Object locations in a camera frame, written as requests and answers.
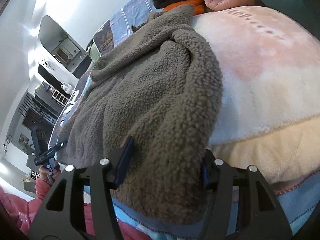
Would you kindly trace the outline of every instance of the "blanket fold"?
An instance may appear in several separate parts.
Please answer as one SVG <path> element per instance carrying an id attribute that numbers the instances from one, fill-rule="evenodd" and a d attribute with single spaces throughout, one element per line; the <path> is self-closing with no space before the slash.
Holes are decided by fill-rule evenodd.
<path id="1" fill-rule="evenodd" d="M 189 25 L 194 6 L 151 14 L 104 55 L 85 100 L 60 133 L 58 161 L 77 168 L 136 143 L 125 182 L 112 196 L 174 224 L 203 218 L 200 165 L 221 105 L 222 75 L 207 41 Z"/>

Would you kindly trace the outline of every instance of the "white stripe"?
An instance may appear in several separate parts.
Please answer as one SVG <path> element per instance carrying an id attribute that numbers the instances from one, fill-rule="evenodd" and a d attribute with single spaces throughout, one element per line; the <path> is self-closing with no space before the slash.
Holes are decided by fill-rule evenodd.
<path id="1" fill-rule="evenodd" d="M 152 12 L 151 7 L 150 7 L 150 5 L 149 5 L 148 1 L 147 1 L 147 0 L 144 0 L 144 1 L 146 2 L 147 6 L 148 6 L 149 11 L 150 11 L 150 12 Z"/>
<path id="2" fill-rule="evenodd" d="M 127 17 L 124 14 L 123 7 L 121 7 L 121 11 L 122 11 L 122 15 L 124 17 L 125 23 L 127 25 L 127 33 L 128 33 L 128 37 L 129 37 L 130 36 L 130 27 L 129 27 L 129 23 L 128 23 Z"/>

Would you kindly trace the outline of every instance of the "silver screw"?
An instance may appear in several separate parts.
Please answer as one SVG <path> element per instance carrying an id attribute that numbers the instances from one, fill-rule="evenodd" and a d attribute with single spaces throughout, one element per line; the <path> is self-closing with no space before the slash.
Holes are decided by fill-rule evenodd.
<path id="1" fill-rule="evenodd" d="M 214 160 L 214 164 L 218 165 L 218 166 L 221 166 L 223 164 L 223 160 L 222 159 L 215 159 Z"/>
<path id="2" fill-rule="evenodd" d="M 257 170 L 258 170 L 257 166 L 254 166 L 254 165 L 249 166 L 249 171 L 256 172 Z"/>
<path id="3" fill-rule="evenodd" d="M 68 165 L 66 168 L 65 168 L 65 171 L 73 171 L 74 169 L 74 166 L 73 165 Z"/>
<path id="4" fill-rule="evenodd" d="M 100 163 L 101 165 L 107 165 L 107 164 L 109 164 L 109 160 L 108 160 L 107 158 L 103 158 L 103 159 L 101 159 L 101 160 L 99 161 L 99 163 Z"/>

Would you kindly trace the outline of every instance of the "bed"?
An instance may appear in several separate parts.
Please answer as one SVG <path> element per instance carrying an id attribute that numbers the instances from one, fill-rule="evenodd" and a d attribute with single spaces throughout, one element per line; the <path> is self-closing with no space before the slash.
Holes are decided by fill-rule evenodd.
<path id="1" fill-rule="evenodd" d="M 97 30 L 92 41 L 88 44 L 87 51 L 93 62 L 130 36 L 132 34 L 131 25 L 137 26 L 145 22 L 148 14 L 154 11 L 158 11 L 158 9 L 154 8 L 152 0 L 131 0 L 122 7 Z M 83 100 L 84 93 L 90 83 L 90 72 L 85 73 L 79 79 L 69 102 L 53 129 L 50 138 L 51 145 L 57 143 L 61 128 Z M 292 232 L 296 233 L 308 219 L 320 199 L 320 170 L 315 169 L 287 182 L 273 183 L 272 187 L 288 218 Z M 191 226 L 168 225 L 143 217 L 117 200 L 114 200 L 114 207 L 119 219 L 146 232 L 153 239 L 160 239 L 161 237 L 164 239 L 196 238 L 202 226 L 201 223 Z"/>

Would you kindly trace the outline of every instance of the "person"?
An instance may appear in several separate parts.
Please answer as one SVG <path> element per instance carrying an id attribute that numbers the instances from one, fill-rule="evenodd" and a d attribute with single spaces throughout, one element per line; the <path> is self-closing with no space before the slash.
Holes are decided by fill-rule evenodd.
<path id="1" fill-rule="evenodd" d="M 61 174 L 61 169 L 57 161 L 55 161 L 56 169 L 53 170 L 53 178 L 57 179 Z M 29 233 L 30 225 L 42 203 L 47 192 L 51 188 L 48 182 L 47 174 L 49 170 L 45 167 L 40 167 L 40 178 L 36 179 L 36 199 L 26 201 L 18 196 L 7 194 L 0 187 L 0 204 L 3 205 L 7 213 L 16 226 L 25 234 Z M 91 204 L 84 203 L 84 218 L 86 231 L 94 236 Z M 136 228 L 118 220 L 118 224 L 124 240 L 151 240 L 151 238 L 138 231 Z"/>

